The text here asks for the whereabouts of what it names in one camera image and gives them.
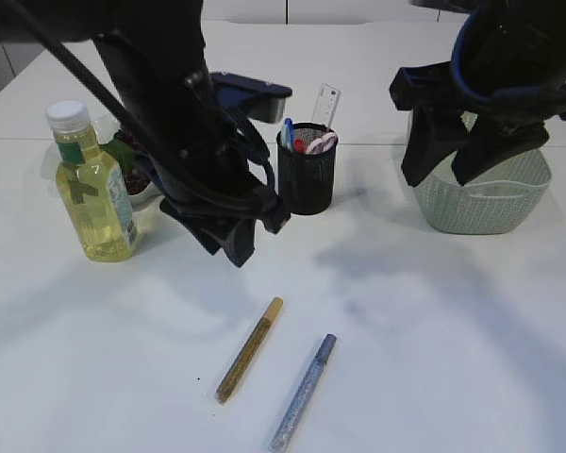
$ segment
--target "black mesh pen holder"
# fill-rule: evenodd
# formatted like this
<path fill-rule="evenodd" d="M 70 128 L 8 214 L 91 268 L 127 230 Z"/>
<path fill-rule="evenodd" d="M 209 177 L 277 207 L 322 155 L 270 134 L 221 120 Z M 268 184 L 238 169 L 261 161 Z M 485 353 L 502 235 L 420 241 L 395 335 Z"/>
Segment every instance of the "black mesh pen holder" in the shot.
<path fill-rule="evenodd" d="M 326 132 L 325 126 L 313 123 L 294 125 L 294 138 L 303 139 L 308 147 Z M 279 195 L 294 214 L 314 215 L 331 205 L 333 178 L 336 163 L 334 146 L 320 154 L 296 153 L 281 144 L 281 134 L 276 137 L 278 147 Z"/>

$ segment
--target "silver glitter pen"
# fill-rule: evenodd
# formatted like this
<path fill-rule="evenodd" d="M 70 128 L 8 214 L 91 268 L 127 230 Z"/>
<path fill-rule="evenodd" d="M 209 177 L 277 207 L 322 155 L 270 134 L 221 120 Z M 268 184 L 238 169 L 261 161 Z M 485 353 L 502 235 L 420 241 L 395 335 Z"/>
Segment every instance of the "silver glitter pen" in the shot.
<path fill-rule="evenodd" d="M 317 384 L 319 383 L 319 379 L 325 369 L 325 365 L 327 365 L 327 360 L 329 359 L 329 355 L 333 350 L 336 340 L 337 338 L 334 335 L 327 335 L 323 340 L 323 343 L 319 348 L 319 352 L 317 352 L 317 355 L 312 360 L 308 371 L 306 371 L 304 379 L 302 379 L 302 383 L 295 393 L 295 396 L 285 413 L 285 417 L 283 417 L 283 421 L 271 442 L 269 450 L 273 453 L 283 453 L 287 450 L 291 437 L 298 428 L 302 415 L 304 414 L 304 410 L 312 398 L 314 389 L 316 389 Z"/>

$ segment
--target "bottle label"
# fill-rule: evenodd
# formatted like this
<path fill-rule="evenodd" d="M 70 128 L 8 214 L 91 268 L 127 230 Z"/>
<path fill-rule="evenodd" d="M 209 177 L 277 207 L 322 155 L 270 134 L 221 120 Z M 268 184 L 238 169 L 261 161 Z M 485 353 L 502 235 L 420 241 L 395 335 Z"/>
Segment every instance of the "bottle label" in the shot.
<path fill-rule="evenodd" d="M 111 170 L 109 173 L 109 178 L 107 180 L 107 190 L 111 202 L 115 207 L 117 213 L 117 218 L 120 221 L 120 226 L 122 227 L 122 232 L 128 246 L 136 241 L 137 229 L 132 220 L 132 205 L 130 205 L 130 200 L 128 199 L 127 191 L 125 190 L 124 178 L 122 177 L 122 169 L 119 165 Z"/>
<path fill-rule="evenodd" d="M 57 142 L 60 157 L 67 163 L 84 163 L 84 155 L 79 143 Z"/>

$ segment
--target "green juice bottle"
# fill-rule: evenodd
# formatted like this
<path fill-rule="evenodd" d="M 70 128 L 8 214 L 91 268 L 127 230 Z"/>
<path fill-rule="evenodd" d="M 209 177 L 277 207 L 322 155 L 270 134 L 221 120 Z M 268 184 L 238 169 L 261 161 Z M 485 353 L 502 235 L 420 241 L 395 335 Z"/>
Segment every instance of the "green juice bottle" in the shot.
<path fill-rule="evenodd" d="M 86 256 L 94 261 L 127 260 L 138 233 L 120 165 L 99 147 L 82 102 L 58 102 L 46 116 L 62 157 L 58 192 Z"/>

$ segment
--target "blue pen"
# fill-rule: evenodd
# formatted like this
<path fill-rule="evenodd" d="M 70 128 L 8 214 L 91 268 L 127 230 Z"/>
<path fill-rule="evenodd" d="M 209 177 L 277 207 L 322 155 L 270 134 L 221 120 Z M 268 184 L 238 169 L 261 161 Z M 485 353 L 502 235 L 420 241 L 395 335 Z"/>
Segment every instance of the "blue pen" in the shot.
<path fill-rule="evenodd" d="M 327 360 L 329 359 L 329 355 L 333 350 L 336 340 L 337 338 L 334 335 L 327 335 L 323 340 L 319 352 L 317 352 L 308 371 L 306 371 L 304 379 L 302 379 L 302 383 L 295 393 L 290 407 L 287 409 L 285 417 L 283 417 L 283 421 L 269 446 L 269 450 L 273 453 L 283 453 L 287 450 L 291 437 L 298 428 L 304 410 L 319 383 L 319 379 L 325 369 L 325 365 L 327 365 Z"/>
<path fill-rule="evenodd" d="M 283 127 L 281 128 L 281 145 L 284 148 L 293 151 L 293 140 L 295 138 L 295 134 L 293 131 L 293 121 L 291 118 L 286 118 Z"/>

